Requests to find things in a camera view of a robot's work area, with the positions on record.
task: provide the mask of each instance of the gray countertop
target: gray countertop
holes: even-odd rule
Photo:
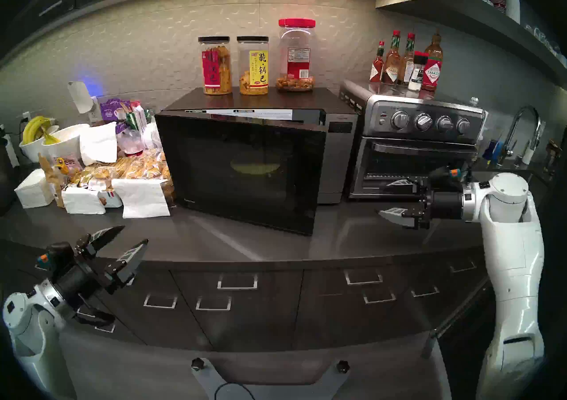
[[[125,225],[114,242],[100,251],[116,258],[149,238],[145,259],[175,262],[249,262],[324,260],[405,255],[482,245],[480,224],[433,221],[414,231],[388,222],[376,210],[409,207],[387,202],[343,202],[317,208],[313,235],[306,237],[189,210],[171,209],[170,217],[123,219],[122,208],[104,215],[67,214],[50,205],[22,209],[19,202],[0,217],[0,238],[34,247],[68,241],[86,233]]]

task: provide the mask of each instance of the sauce bottle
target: sauce bottle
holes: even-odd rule
[[[372,63],[372,69],[370,70],[370,82],[379,83],[382,77],[382,67],[384,66],[384,61],[382,56],[384,55],[384,41],[380,40],[380,46],[378,47],[378,52],[376,52],[376,60]]]
[[[412,76],[413,71],[413,44],[416,35],[412,32],[408,33],[408,42],[405,45],[404,58],[401,60],[400,68],[398,70],[398,84],[407,86],[409,78]]]
[[[400,68],[400,54],[398,48],[400,47],[400,32],[394,31],[392,34],[392,46],[386,55],[386,62],[384,63],[384,71],[382,72],[382,83],[395,84],[398,78],[398,70]]]
[[[441,65],[443,64],[443,50],[441,49],[441,36],[439,30],[433,34],[431,45],[425,49],[427,54],[427,63],[423,68],[423,83],[422,89],[426,91],[434,91],[437,89],[439,76],[441,74]]]

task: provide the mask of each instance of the black lid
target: black lid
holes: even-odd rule
[[[217,43],[228,43],[230,42],[229,36],[209,36],[209,37],[198,37],[200,43],[206,42],[217,42]]]
[[[267,42],[269,41],[268,36],[238,36],[238,42]]]

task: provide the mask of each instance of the red label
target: red label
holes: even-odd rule
[[[439,76],[441,75],[441,64],[439,60],[429,58],[423,68],[423,84],[427,86],[437,87]]]
[[[203,51],[203,77],[205,87],[220,87],[221,74],[219,71],[218,51]]]

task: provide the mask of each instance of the glass jar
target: glass jar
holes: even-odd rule
[[[232,93],[230,78],[230,37],[199,37],[201,44],[201,68],[203,91],[207,95]]]
[[[280,76],[276,87],[281,91],[313,90],[310,40],[315,20],[280,19],[280,27]]]
[[[268,93],[268,38],[265,36],[238,36],[238,73],[240,93],[265,95]]]

